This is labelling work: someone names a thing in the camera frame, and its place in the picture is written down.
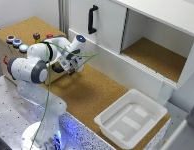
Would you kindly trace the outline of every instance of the cabinet door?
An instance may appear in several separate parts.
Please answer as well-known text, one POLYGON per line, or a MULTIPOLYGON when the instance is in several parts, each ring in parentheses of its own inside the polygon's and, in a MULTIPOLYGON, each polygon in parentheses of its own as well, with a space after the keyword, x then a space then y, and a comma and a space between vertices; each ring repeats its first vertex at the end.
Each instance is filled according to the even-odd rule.
POLYGON ((119 54, 125 24, 126 8, 110 0, 71 0, 70 29, 82 34, 94 43, 119 54), (93 28, 97 32, 88 34, 89 9, 93 12, 93 28))

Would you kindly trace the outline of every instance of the white wall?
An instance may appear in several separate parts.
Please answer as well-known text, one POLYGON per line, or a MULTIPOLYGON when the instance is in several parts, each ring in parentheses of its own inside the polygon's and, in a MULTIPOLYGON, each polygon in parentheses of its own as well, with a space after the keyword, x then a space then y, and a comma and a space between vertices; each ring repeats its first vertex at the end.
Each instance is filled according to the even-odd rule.
POLYGON ((58 0, 0 0, 0 28, 33 16, 59 29, 58 0))
POLYGON ((170 102, 189 112, 194 106, 194 74, 180 89, 174 91, 170 102))

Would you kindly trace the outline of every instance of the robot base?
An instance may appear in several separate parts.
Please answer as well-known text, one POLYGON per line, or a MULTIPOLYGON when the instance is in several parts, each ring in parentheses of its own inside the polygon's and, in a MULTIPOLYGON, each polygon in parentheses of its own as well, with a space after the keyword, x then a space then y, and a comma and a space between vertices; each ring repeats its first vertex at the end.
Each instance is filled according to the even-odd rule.
MULTIPOLYGON (((32 145, 31 137, 34 135, 36 130, 39 128, 40 122, 34 123, 30 125, 22 134, 21 137, 21 149, 22 150, 30 150, 32 145)), ((35 145, 32 146, 31 150, 41 150, 37 148, 35 145)))

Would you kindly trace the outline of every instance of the green cable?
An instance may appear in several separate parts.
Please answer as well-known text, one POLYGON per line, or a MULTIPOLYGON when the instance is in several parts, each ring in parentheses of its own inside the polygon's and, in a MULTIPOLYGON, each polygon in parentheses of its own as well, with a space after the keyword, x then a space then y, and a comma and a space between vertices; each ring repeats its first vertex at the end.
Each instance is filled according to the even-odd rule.
POLYGON ((72 55, 75 55, 75 56, 79 56, 79 57, 92 57, 92 56, 96 56, 98 54, 98 53, 96 53, 96 54, 92 54, 92 55, 78 55, 78 54, 74 54, 74 53, 71 53, 71 52, 67 51, 66 49, 64 49, 63 47, 61 47, 61 46, 59 46, 59 45, 57 45, 55 43, 49 43, 49 44, 53 44, 53 45, 61 48, 62 50, 68 52, 69 54, 72 54, 72 55))
POLYGON ((42 117, 42 119, 41 119, 41 123, 40 123, 40 125, 39 125, 39 128, 37 129, 36 135, 35 135, 35 137, 34 137, 34 139, 33 139, 33 141, 32 141, 32 145, 31 145, 31 147, 30 147, 30 150, 32 149, 32 146, 33 146, 33 144, 34 144, 34 142, 35 142, 35 139, 36 139, 36 137, 37 137, 37 134, 38 134, 38 132, 39 132, 39 129, 40 129, 40 127, 41 127, 41 124, 42 124, 42 122, 43 122, 43 120, 44 120, 44 117, 45 117, 45 115, 46 115, 47 108, 48 108, 48 100, 49 100, 50 85, 51 85, 51 80, 50 80, 50 78, 51 78, 51 73, 50 73, 50 72, 51 72, 51 71, 50 71, 50 59, 49 59, 49 53, 48 53, 47 44, 46 44, 46 53, 47 53, 47 56, 48 56, 48 63, 49 63, 49 66, 48 66, 48 70, 49 70, 48 95, 47 95, 47 100, 46 100, 45 111, 44 111, 43 117, 42 117))

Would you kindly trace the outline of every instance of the cabinet shelf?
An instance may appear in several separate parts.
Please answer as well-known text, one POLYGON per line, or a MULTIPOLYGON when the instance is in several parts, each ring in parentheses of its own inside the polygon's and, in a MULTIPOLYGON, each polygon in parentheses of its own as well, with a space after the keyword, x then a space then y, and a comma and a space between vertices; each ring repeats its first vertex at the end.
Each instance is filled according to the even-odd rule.
POLYGON ((146 38, 141 38, 122 53, 175 82, 178 82, 187 60, 146 38))

